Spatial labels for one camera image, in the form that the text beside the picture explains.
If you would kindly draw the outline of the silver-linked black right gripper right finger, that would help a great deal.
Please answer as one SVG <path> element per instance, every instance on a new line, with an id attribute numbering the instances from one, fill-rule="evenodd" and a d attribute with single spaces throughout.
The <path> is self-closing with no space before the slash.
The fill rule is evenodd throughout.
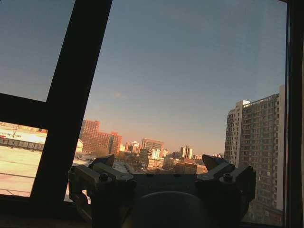
<path id="1" fill-rule="evenodd" d="M 202 156 L 208 170 L 198 174 L 195 186 L 199 190 L 206 190 L 208 194 L 216 190 L 236 189 L 245 202 L 251 202 L 256 194 L 256 171 L 249 165 L 236 167 L 227 160 L 204 154 Z"/>

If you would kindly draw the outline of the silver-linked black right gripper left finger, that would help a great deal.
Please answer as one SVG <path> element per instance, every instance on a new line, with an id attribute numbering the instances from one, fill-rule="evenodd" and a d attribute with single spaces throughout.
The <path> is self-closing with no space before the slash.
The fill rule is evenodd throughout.
<path id="1" fill-rule="evenodd" d="M 113 163 L 114 155 L 108 155 L 68 171 L 69 198 L 86 221 L 111 219 L 124 200 L 133 197 L 136 180 L 132 174 L 114 169 Z"/>

